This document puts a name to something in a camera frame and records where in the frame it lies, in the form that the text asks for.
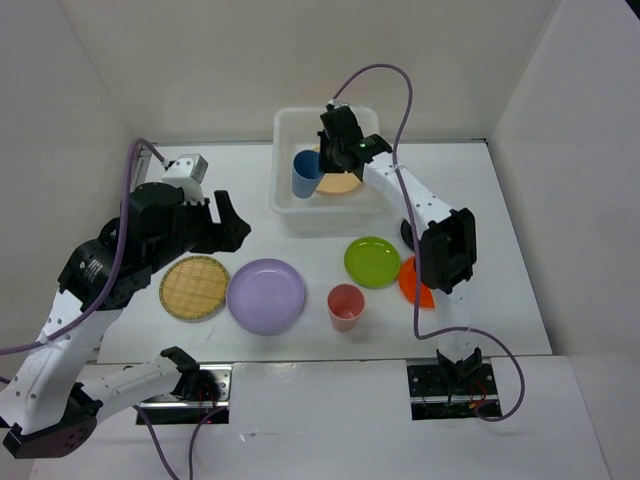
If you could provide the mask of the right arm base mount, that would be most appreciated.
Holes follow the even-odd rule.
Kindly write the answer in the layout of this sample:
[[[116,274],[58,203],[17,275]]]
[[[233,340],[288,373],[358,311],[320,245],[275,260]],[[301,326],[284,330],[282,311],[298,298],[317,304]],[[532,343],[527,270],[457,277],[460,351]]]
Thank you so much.
[[[476,347],[464,360],[436,358],[406,366],[413,421],[502,416],[493,368]]]

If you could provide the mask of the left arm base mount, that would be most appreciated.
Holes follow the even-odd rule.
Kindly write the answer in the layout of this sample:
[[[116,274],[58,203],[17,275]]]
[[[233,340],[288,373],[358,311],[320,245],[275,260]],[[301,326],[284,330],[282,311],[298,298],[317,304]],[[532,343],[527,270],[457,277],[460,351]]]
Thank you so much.
[[[156,426],[195,426],[209,413],[218,409],[207,424],[227,424],[233,366],[231,364],[202,364],[207,371],[203,380],[191,387],[186,394],[160,394],[141,402],[138,407]]]

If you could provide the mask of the beige plastic plate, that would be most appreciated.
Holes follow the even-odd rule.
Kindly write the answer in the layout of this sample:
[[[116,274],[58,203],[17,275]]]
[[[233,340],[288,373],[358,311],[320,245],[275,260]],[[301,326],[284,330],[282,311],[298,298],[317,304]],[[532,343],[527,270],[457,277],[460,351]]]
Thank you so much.
[[[326,173],[315,192],[324,195],[342,195],[356,190],[361,181],[352,173]]]

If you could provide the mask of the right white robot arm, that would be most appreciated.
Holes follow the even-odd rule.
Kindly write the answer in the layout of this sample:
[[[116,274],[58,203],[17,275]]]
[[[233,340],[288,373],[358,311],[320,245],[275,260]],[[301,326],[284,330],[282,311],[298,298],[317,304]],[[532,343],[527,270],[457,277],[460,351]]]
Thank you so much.
[[[477,261],[476,221],[424,186],[397,159],[397,147],[365,136],[351,108],[328,104],[320,115],[319,171],[352,173],[373,187],[409,222],[416,281],[440,301],[438,333],[470,328],[469,281]]]

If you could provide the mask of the blue plastic cup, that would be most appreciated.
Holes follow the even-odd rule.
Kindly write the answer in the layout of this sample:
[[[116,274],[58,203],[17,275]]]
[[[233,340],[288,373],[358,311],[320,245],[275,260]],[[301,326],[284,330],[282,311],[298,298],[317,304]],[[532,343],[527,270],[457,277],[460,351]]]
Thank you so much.
[[[293,159],[292,192],[300,199],[311,197],[321,182],[324,173],[320,170],[319,153],[302,150]]]

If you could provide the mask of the pink plastic cup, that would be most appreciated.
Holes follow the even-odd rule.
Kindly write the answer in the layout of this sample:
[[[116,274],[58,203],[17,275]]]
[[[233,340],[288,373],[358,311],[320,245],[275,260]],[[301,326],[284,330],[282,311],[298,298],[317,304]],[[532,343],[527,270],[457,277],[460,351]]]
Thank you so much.
[[[331,324],[341,333],[346,333],[357,325],[365,306],[364,294],[351,284],[337,285],[327,296]]]

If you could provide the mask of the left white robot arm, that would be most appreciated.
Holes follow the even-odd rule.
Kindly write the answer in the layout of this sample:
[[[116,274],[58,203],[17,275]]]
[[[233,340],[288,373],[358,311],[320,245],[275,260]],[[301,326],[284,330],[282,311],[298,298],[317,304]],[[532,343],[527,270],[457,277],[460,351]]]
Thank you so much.
[[[1,392],[4,448],[16,459],[61,458],[122,410],[161,394],[188,399],[213,384],[213,376],[176,346],[111,376],[78,376],[156,272],[187,252],[234,253],[250,231],[225,190],[194,202],[165,183],[128,190],[119,216],[73,251],[38,339]]]

